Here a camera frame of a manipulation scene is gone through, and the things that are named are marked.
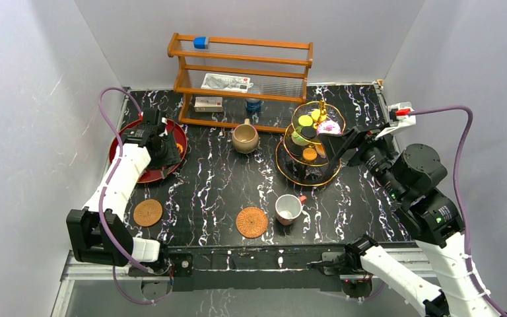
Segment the orange white round cake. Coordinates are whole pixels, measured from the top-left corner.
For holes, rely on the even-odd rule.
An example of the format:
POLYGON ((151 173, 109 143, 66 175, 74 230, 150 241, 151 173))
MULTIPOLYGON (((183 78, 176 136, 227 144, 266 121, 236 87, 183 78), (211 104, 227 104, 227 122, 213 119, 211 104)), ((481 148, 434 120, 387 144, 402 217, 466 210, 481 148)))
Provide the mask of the orange white round cake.
POLYGON ((322 158, 326 158, 326 153, 325 153, 325 149, 323 147, 322 144, 316 144, 315 145, 315 150, 317 152, 317 154, 322 157, 322 158))

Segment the pink frosted donut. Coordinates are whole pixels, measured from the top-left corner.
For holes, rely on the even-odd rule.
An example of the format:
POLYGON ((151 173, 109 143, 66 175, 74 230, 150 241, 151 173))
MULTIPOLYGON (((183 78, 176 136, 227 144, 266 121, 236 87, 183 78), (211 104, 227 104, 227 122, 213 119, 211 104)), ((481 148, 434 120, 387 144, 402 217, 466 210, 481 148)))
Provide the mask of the pink frosted donut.
POLYGON ((318 125, 317 134, 332 134, 332 135, 341 135, 343 133, 341 126, 333 121, 326 120, 318 125))

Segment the orange round cookie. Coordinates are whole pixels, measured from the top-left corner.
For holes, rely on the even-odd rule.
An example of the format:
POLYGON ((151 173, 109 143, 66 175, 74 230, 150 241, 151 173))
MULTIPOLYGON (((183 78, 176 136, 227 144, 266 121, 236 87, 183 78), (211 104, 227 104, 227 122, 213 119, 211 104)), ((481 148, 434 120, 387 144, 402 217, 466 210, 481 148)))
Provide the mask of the orange round cookie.
POLYGON ((323 114, 319 109, 313 110, 310 116, 314 123, 321 123, 327 119, 327 114, 323 114))
POLYGON ((315 148, 306 147, 303 149, 302 158, 305 161, 312 162, 318 158, 318 152, 315 150, 315 148))

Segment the black round cookie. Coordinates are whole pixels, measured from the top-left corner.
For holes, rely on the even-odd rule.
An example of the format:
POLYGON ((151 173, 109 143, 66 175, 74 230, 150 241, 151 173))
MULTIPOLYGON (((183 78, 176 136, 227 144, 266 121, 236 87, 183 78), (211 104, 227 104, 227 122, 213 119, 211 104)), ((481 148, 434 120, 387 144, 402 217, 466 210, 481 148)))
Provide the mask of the black round cookie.
POLYGON ((290 151, 293 157, 297 159, 302 158, 303 146, 299 146, 293 143, 292 145, 288 146, 288 150, 290 151))
POLYGON ((304 139, 311 141, 317 136, 317 131, 311 126, 306 126, 300 130, 300 134, 304 139))

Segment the three-tier glass gold stand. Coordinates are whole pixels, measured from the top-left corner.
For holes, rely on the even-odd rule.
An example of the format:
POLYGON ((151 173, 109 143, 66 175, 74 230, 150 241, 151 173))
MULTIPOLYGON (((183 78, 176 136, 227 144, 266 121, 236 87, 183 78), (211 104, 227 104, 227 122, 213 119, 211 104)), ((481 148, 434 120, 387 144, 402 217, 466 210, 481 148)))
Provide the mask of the three-tier glass gold stand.
MULTIPOLYGON (((295 109, 291 123, 285 129, 285 134, 275 150, 275 162, 279 172, 281 172, 284 177, 301 186, 317 187, 330 182, 339 173, 342 165, 340 160, 337 167, 330 168, 327 157, 322 158, 319 155, 318 158, 312 162, 305 161, 303 158, 297 159, 293 157, 288 150, 288 146, 293 144, 291 133, 296 130, 300 134, 300 130, 303 128, 299 126, 298 118, 301 115, 310 116, 311 112, 315 109, 319 109, 323 114, 327 114, 326 120, 337 122, 341 126, 343 132, 345 132, 347 125, 347 121, 340 111, 323 100, 307 102, 299 105, 295 109)), ((319 124, 320 123, 314 123, 312 127, 317 129, 319 124)), ((317 134, 313 140, 307 140, 310 144, 303 146, 303 148, 315 148, 316 144, 321 144, 320 136, 321 134, 317 134)))

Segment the green frosted donut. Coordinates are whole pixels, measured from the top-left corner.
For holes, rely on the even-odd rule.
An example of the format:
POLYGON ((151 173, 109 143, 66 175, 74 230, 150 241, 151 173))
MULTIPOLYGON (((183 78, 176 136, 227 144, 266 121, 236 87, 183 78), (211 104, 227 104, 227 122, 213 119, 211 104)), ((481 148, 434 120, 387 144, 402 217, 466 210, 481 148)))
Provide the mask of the green frosted donut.
POLYGON ((309 141, 305 140, 296 130, 291 133, 292 142, 299 146, 307 146, 310 144, 309 141))

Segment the green round cookie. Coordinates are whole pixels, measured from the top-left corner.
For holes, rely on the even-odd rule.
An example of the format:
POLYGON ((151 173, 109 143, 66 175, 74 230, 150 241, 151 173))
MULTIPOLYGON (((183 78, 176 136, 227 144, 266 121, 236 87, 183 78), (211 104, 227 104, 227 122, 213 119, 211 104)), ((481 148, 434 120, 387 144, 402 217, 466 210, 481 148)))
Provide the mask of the green round cookie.
POLYGON ((314 124, 314 121, 311 116, 309 115, 301 115, 298 118, 298 124, 302 127, 312 127, 314 124))

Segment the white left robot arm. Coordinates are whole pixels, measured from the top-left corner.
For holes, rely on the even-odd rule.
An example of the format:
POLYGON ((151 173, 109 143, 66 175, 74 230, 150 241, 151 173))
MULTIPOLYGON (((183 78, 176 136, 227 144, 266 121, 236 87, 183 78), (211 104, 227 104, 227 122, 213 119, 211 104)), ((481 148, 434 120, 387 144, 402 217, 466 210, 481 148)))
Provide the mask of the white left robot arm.
POLYGON ((111 165, 91 198, 72 209, 66 224, 74 257, 79 262, 123 267, 133 264, 162 275, 170 269, 170 256, 157 240, 136 238, 123 220, 127 204, 142 179, 165 178, 184 157, 184 133, 165 112, 146 108, 141 120, 124 128, 111 165))

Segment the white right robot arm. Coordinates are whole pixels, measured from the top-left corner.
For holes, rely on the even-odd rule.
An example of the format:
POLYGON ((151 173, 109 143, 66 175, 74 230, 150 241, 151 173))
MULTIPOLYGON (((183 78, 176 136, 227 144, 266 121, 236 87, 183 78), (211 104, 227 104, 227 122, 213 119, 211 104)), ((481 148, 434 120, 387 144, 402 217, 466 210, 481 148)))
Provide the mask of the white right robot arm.
POLYGON ((353 151, 349 165, 365 166, 397 202, 397 218, 426 255, 438 283, 425 281, 368 235, 347 244, 343 255, 323 260, 323 266, 378 277, 421 316, 506 315, 476 270, 462 210, 437 188, 447 170, 432 147, 412 144, 396 153, 385 139, 356 127, 342 135, 322 133, 320 141, 331 162, 353 151))

